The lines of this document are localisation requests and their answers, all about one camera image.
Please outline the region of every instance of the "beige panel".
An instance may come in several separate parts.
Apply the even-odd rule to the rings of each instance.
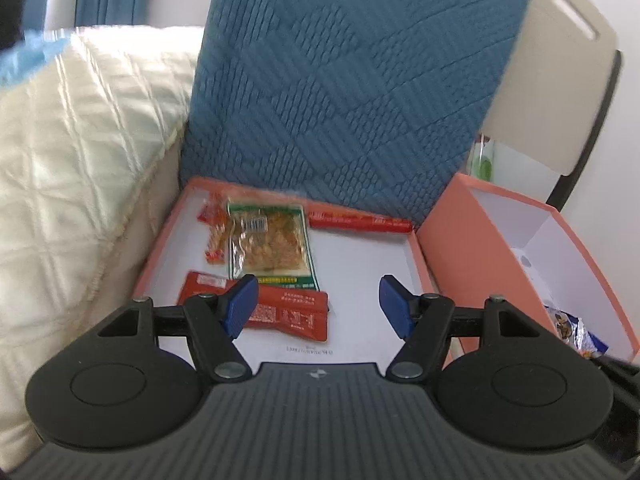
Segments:
[[[569,174],[598,113],[617,39],[589,0],[564,0],[588,23],[586,32],[554,1],[530,0],[482,130]]]

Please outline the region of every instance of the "pink box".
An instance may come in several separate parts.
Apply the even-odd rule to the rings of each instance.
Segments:
[[[581,317],[613,356],[639,343],[595,261],[551,206],[457,174],[417,232],[439,291],[481,308],[491,294],[555,332],[545,304]],[[478,341],[462,341],[465,351]]]

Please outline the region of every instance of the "red snack package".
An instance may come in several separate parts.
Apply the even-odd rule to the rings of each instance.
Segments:
[[[198,215],[198,222],[209,224],[209,241],[204,255],[209,264],[225,263],[226,243],[231,231],[229,214],[220,193],[212,193]]]
[[[324,229],[353,229],[355,231],[410,233],[410,220],[381,215],[349,215],[313,211],[308,214],[309,227]]]
[[[223,294],[236,281],[191,270],[178,304],[195,294]],[[245,326],[274,328],[313,341],[326,341],[328,310],[326,292],[259,285],[258,305]]]

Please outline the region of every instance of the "bed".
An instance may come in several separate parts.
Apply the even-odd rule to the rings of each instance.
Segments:
[[[0,468],[38,445],[31,374],[131,294],[178,193],[202,29],[71,35],[0,89]]]

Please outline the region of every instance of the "barcode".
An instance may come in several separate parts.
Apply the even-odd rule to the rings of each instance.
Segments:
[[[268,229],[267,217],[243,218],[240,222],[244,232],[264,233]]]

